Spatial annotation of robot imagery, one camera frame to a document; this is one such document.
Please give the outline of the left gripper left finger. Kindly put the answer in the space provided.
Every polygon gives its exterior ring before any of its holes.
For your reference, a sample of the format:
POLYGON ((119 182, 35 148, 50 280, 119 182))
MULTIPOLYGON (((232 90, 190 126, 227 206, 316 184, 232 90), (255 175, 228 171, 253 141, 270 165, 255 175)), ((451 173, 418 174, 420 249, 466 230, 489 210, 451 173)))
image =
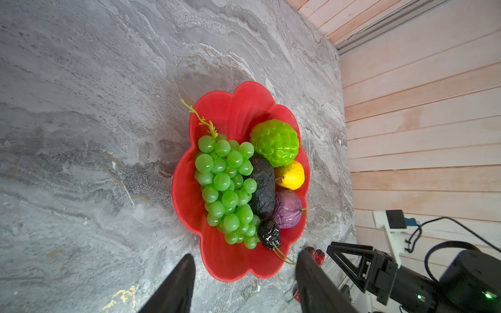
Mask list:
POLYGON ((139 313, 190 312, 196 266, 191 254, 185 254, 139 313))

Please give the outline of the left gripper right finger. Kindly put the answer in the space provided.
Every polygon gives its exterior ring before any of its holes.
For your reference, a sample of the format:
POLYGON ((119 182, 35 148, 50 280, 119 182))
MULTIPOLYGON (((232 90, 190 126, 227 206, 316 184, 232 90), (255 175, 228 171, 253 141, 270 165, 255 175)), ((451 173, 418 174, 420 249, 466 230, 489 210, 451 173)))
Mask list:
POLYGON ((296 281, 302 312, 356 313, 351 302, 343 296, 306 249, 298 254, 296 281))

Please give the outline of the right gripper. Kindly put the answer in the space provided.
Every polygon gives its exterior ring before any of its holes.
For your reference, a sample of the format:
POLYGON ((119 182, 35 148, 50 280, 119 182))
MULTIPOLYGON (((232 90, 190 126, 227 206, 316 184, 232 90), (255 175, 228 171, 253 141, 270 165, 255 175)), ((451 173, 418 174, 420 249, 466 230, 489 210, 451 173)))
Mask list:
POLYGON ((398 266, 388 254, 372 246, 331 242, 327 254, 360 289, 386 305, 390 299, 407 312, 436 312, 438 287, 426 276, 398 266), (347 255, 360 257, 356 266, 347 255))

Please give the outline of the dark cherry pair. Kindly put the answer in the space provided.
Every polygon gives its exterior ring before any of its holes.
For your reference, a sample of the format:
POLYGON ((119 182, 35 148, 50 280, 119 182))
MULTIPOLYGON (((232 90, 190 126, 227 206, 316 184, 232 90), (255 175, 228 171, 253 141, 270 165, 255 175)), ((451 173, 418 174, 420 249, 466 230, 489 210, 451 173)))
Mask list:
POLYGON ((292 266, 296 265, 296 262, 292 261, 286 254, 280 251, 280 228, 273 219, 263 220, 259 224, 257 228, 257 237, 262 245, 266 249, 272 250, 281 261, 292 266))

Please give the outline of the purple passion fruit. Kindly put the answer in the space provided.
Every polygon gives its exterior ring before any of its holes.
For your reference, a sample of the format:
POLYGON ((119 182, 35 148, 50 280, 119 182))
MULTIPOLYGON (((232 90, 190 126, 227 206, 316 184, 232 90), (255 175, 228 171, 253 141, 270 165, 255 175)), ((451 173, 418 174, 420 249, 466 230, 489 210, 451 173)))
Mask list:
POLYGON ((295 192, 280 190, 275 193, 273 220, 281 230, 294 228, 303 216, 307 219, 300 197, 295 192))

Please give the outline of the yellow lemon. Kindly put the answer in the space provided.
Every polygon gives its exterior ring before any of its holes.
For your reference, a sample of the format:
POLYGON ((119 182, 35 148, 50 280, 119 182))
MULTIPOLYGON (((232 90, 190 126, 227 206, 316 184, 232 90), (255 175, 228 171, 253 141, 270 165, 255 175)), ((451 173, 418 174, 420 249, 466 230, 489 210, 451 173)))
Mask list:
POLYGON ((275 182, 289 190, 299 189, 305 182, 305 171, 301 163, 294 160, 292 163, 275 168, 275 182))

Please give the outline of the dark avocado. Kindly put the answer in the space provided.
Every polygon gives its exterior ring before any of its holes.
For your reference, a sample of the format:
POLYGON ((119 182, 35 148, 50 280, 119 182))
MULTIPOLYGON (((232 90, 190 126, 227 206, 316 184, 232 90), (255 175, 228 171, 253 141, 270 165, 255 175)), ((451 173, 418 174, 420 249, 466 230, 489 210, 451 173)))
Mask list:
POLYGON ((260 219, 268 219, 275 209, 275 170, 271 163, 260 155, 250 158, 253 172, 249 178, 257 183, 257 189, 249 201, 253 213, 260 219))

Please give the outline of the green grape bunch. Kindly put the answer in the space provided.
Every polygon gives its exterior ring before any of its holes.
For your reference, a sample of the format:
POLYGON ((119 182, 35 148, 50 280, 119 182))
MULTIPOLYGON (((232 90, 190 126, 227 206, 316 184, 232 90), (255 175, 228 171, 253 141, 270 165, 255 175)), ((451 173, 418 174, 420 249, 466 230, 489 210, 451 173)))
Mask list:
POLYGON ((181 103, 207 128, 207 135, 198 139, 194 157, 194 179, 200 185, 208 226, 224 235, 229 245, 244 244, 253 250, 258 245, 259 218, 252 212, 250 200, 257 192, 257 180, 251 157, 250 142, 228 140, 218 132, 214 123, 205 119, 184 100, 181 103))

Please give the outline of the bumpy green custard apple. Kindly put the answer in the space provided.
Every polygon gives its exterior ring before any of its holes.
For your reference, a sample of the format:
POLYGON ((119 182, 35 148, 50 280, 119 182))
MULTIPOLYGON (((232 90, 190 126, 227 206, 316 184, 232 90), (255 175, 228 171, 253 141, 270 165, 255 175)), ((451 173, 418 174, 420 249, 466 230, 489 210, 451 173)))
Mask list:
POLYGON ((256 125, 250 132, 250 142, 254 150, 274 168, 291 164, 300 148, 297 131, 288 123, 276 119, 256 125))

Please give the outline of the red cherry bottom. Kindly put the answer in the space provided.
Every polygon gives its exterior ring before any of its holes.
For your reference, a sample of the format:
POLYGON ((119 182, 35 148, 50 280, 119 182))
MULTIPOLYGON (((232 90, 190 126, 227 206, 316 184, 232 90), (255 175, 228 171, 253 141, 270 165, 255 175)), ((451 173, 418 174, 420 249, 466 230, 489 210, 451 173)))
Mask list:
POLYGON ((287 303, 290 304, 293 301, 297 301, 298 303, 301 302, 300 301, 300 294, 299 294, 299 288, 298 288, 298 286, 293 287, 292 297, 287 301, 287 303))

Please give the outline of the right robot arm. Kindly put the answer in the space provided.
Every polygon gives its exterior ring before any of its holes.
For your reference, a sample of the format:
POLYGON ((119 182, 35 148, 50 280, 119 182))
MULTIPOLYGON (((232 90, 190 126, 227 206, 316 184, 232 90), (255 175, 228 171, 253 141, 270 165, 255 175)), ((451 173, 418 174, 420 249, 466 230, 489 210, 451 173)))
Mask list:
POLYGON ((445 241, 425 255, 426 275, 402 265, 401 255, 411 254, 424 224, 401 210, 375 211, 376 228, 386 234, 390 252, 372 246, 332 242, 327 254, 363 293, 385 305, 399 303, 406 312, 499 312, 500 260, 464 241, 445 241), (432 254, 459 249, 440 278, 429 265, 432 254))

